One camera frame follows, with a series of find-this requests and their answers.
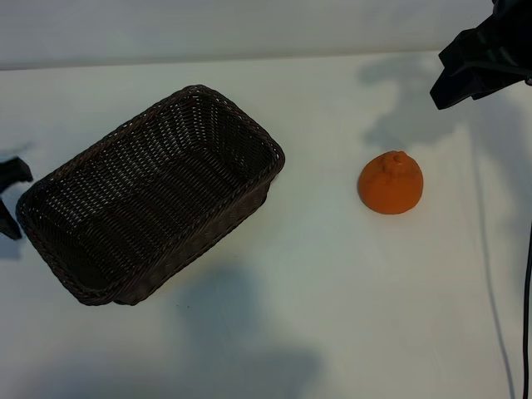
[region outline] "robotic arm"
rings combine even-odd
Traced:
[[[441,53],[431,90],[438,109],[488,96],[518,81],[532,86],[532,0],[494,0],[493,15]]]

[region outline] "white table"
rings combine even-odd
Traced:
[[[0,145],[37,179],[194,83],[287,157],[255,215],[135,307],[80,305],[0,238],[0,397],[520,397],[532,91],[438,111],[440,71],[419,53],[0,72]],[[399,216],[356,192],[390,149],[426,182]]]

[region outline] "basket rim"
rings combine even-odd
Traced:
[[[125,135],[130,134],[145,122],[157,117],[166,107],[174,105],[184,97],[194,94],[212,97],[217,102],[221,103],[222,106],[225,106],[235,117],[238,117],[247,128],[249,128],[253,133],[257,134],[259,139],[268,145],[268,148],[272,154],[272,161],[256,176],[249,179],[244,185],[235,189],[230,195],[221,199],[220,202],[212,209],[201,215],[197,220],[194,221],[194,223],[180,231],[179,234],[173,239],[170,239],[168,242],[166,242],[165,245],[158,249],[142,265],[138,265],[136,267],[136,272],[134,273],[135,279],[131,278],[131,275],[125,275],[103,288],[87,287],[74,273],[69,271],[68,267],[66,267],[66,263],[62,262],[60,258],[47,249],[47,246],[49,245],[47,245],[46,236],[39,232],[39,229],[34,223],[34,220],[32,220],[32,217],[25,212],[28,201],[32,196],[44,190],[52,182],[61,180],[70,175],[79,167],[84,165],[88,160],[91,160],[95,156],[99,155],[103,150],[114,144],[117,140],[120,140]],[[24,194],[22,194],[21,198],[17,202],[17,220],[26,232],[27,237],[32,242],[37,252],[41,254],[52,272],[62,282],[65,288],[72,293],[72,295],[78,298],[80,302],[85,304],[96,305],[110,303],[114,300],[114,298],[120,297],[123,293],[127,292],[132,285],[136,284],[140,278],[146,276],[161,261],[164,261],[169,248],[178,249],[186,242],[187,239],[190,239],[195,234],[201,232],[211,220],[216,219],[235,202],[255,190],[258,186],[269,184],[275,175],[283,168],[284,161],[284,153],[279,144],[272,139],[265,129],[263,129],[256,121],[250,118],[231,100],[216,90],[210,89],[204,85],[187,86],[184,89],[167,96],[165,99],[156,102],[153,106],[150,106],[129,121],[121,124],[111,133],[105,135],[95,144],[82,151],[82,153],[76,155],[67,163],[36,182]]]

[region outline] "white wall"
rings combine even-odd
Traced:
[[[490,0],[3,0],[0,67],[437,49]]]

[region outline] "wicker basket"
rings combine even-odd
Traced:
[[[283,164],[233,102],[190,86],[38,181],[17,218],[81,303],[135,305],[257,210]]]

